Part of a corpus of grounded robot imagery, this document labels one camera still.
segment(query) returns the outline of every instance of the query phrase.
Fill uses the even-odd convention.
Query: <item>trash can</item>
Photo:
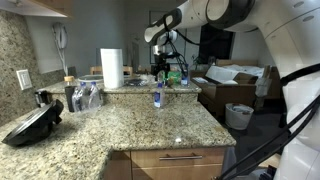
[[[243,104],[226,104],[226,124],[236,130],[245,130],[250,122],[253,109]]]

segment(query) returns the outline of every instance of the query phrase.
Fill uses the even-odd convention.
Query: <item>granite countertop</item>
[[[0,127],[0,138],[27,116]],[[116,104],[86,113],[65,108],[60,117],[63,121],[54,125],[53,133],[37,144],[0,144],[0,179],[99,179],[112,151],[236,144],[200,103],[163,109]]]
[[[51,86],[43,88],[52,94],[64,94],[64,82],[59,82]],[[115,93],[115,94],[149,94],[154,93],[157,90],[157,84],[150,84],[146,86],[123,86],[120,88],[109,89],[105,88],[103,83],[98,84],[98,87],[103,90],[104,93]],[[200,93],[201,88],[190,82],[189,86],[173,85],[171,88],[165,88],[166,93]]]

